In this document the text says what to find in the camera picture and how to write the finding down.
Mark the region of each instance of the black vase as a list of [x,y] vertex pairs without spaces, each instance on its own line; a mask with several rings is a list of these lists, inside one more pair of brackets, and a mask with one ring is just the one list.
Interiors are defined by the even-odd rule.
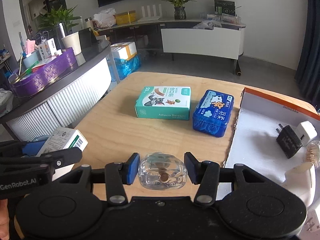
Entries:
[[174,19],[175,20],[184,20],[187,18],[186,11],[184,7],[175,7],[174,8]]

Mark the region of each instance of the scissors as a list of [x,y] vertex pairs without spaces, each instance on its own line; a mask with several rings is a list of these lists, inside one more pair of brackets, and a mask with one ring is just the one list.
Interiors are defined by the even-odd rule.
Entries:
[[36,34],[36,43],[37,45],[41,44],[42,42],[46,41],[49,39],[49,32],[48,31],[44,31],[42,33],[37,33]]

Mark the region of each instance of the black power adapter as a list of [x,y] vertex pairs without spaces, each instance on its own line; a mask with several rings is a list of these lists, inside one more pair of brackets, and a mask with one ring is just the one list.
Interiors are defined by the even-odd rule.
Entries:
[[287,158],[290,159],[301,148],[301,140],[303,138],[299,138],[290,125],[283,127],[281,124],[279,124],[279,126],[281,128],[281,131],[279,129],[276,129],[279,134],[276,141],[284,151]]

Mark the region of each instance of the human hand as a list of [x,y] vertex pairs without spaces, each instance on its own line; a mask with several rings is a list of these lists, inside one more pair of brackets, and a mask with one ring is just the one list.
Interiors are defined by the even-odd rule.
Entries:
[[0,200],[0,239],[9,240],[8,200]]

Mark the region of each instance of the black circular cover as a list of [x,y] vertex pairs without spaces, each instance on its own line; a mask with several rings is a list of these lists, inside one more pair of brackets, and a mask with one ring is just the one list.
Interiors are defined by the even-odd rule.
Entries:
[[56,239],[90,229],[102,213],[101,201],[76,184],[52,184],[20,201],[17,221],[24,234]]
[[225,196],[219,213],[241,234],[272,239],[297,234],[307,217],[307,208],[300,198],[280,186],[251,183]]

